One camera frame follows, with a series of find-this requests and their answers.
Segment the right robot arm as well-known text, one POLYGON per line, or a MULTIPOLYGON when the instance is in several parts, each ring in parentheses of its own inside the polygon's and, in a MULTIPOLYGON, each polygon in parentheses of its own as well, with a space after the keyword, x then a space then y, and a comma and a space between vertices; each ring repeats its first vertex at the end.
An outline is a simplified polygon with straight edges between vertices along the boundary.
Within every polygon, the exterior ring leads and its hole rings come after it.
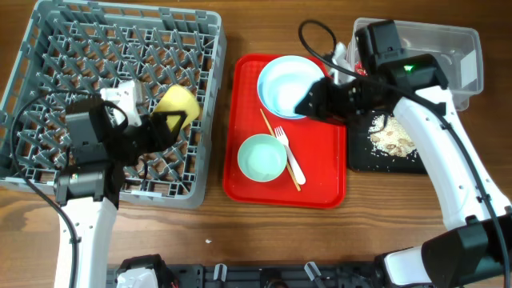
POLYGON ((356 31, 365 75, 315 82, 295 112, 349 126, 373 110, 406 130, 433 183, 443 234, 376 257, 375 287, 461 287, 495 276, 511 284, 511 203, 491 180, 456 113, 447 78, 430 54, 409 56, 394 21, 356 31))

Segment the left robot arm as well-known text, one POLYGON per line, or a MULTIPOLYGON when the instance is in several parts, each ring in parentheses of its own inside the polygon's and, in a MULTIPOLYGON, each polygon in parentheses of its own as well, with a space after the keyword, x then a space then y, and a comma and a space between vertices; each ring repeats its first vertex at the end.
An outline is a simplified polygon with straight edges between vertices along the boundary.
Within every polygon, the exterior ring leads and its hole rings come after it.
POLYGON ((124 169, 143 154, 159 152, 177 140, 187 114, 184 110, 156 112, 131 126, 128 117, 113 125, 108 109, 116 105, 86 98, 66 108, 66 125, 74 159, 55 184, 55 198, 65 216, 56 274, 75 274, 73 287, 106 283, 108 250, 125 183, 124 169))

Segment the light green bowl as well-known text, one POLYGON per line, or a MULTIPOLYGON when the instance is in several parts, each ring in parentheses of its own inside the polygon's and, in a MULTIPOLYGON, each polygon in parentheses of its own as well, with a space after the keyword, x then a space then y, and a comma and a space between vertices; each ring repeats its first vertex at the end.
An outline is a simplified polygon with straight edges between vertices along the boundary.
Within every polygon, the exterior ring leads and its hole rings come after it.
POLYGON ((237 162, 240 171, 255 182, 271 182, 279 177, 287 164, 283 144, 269 134, 248 137, 239 147, 237 162))

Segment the light blue round plate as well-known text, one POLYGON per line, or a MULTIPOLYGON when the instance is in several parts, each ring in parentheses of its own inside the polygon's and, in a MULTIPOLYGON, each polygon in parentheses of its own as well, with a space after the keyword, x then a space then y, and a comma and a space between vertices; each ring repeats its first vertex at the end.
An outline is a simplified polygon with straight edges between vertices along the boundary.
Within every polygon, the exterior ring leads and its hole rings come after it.
POLYGON ((295 107, 323 77, 322 69, 313 61, 296 55, 281 56, 266 64, 258 76, 258 97, 273 115, 302 119, 303 115, 294 112, 295 107))

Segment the rice and nut leftovers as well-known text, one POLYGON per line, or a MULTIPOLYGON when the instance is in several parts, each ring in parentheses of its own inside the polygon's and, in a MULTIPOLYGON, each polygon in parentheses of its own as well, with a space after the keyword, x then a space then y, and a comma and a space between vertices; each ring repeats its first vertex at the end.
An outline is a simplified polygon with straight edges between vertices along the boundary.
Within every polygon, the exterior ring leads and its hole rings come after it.
POLYGON ((368 132, 373 150, 385 156, 407 158, 416 151, 414 142, 395 117, 374 116, 368 132))

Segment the yellow plastic cup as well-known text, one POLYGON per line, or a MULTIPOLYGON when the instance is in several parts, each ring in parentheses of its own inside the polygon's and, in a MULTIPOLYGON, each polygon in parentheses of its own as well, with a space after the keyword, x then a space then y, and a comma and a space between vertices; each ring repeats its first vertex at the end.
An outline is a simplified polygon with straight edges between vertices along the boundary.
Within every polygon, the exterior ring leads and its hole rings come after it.
POLYGON ((152 116, 164 112, 183 111, 186 118, 181 125, 181 129, 192 123, 200 115, 200 105, 195 97, 187 88, 180 85, 172 85, 163 95, 159 103, 152 112, 152 116))

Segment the red snack wrapper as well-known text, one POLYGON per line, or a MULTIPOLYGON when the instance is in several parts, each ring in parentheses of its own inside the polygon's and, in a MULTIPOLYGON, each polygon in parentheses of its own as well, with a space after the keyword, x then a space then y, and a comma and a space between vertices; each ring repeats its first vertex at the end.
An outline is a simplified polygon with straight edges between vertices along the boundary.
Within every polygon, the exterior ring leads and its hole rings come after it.
POLYGON ((365 68, 362 66, 362 63, 361 62, 356 62, 355 65, 354 65, 354 71, 357 73, 357 74, 360 74, 360 75, 363 75, 363 76, 367 76, 367 72, 365 70, 365 68))

